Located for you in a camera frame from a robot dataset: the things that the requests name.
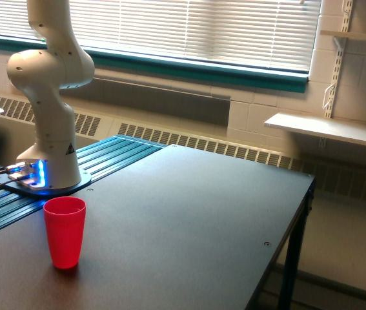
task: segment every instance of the window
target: window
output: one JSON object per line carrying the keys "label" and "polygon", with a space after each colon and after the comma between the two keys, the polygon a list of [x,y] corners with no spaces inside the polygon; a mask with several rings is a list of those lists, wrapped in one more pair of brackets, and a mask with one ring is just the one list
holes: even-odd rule
{"label": "window", "polygon": [[[70,6],[84,47],[308,72],[320,2],[70,0]],[[36,38],[26,0],[0,0],[0,36]]]}

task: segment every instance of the table leg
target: table leg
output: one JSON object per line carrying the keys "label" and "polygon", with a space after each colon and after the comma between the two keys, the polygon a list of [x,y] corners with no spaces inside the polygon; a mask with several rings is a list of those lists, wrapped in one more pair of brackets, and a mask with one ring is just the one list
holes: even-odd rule
{"label": "table leg", "polygon": [[298,272],[300,250],[303,241],[303,234],[305,232],[306,218],[310,211],[310,203],[313,199],[313,190],[309,190],[306,195],[304,203],[304,210],[301,213],[298,221],[290,233],[289,246],[287,247],[287,255],[285,262],[285,269],[283,271],[283,283],[278,302],[279,310],[290,310],[290,303],[292,302],[294,281]]}

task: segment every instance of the teal window frame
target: teal window frame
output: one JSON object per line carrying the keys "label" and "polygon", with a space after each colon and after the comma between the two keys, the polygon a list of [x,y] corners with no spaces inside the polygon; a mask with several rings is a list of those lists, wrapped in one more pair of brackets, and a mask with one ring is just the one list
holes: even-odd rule
{"label": "teal window frame", "polygon": [[[44,42],[0,36],[0,50],[20,52],[26,49],[44,48],[46,48]],[[304,93],[309,79],[307,73],[203,63],[87,46],[83,48],[90,54],[96,66],[161,74],[234,88],[259,87]]]}

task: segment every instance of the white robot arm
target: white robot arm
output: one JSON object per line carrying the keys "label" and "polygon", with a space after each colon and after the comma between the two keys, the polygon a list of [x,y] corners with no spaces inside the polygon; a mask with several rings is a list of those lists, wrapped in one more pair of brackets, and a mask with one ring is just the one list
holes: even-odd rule
{"label": "white robot arm", "polygon": [[30,26],[46,39],[47,50],[12,55],[8,77],[32,105],[36,141],[17,157],[33,178],[31,189],[63,189],[81,181],[76,156],[74,111],[59,89],[76,88],[94,77],[94,62],[75,39],[69,0],[27,0]]}

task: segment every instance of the red plastic cup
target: red plastic cup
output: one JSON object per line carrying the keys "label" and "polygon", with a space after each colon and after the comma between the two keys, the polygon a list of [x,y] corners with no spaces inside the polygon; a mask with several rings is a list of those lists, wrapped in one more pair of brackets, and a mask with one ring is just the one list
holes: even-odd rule
{"label": "red plastic cup", "polygon": [[58,197],[43,206],[52,263],[60,269],[78,264],[85,224],[85,201]]}

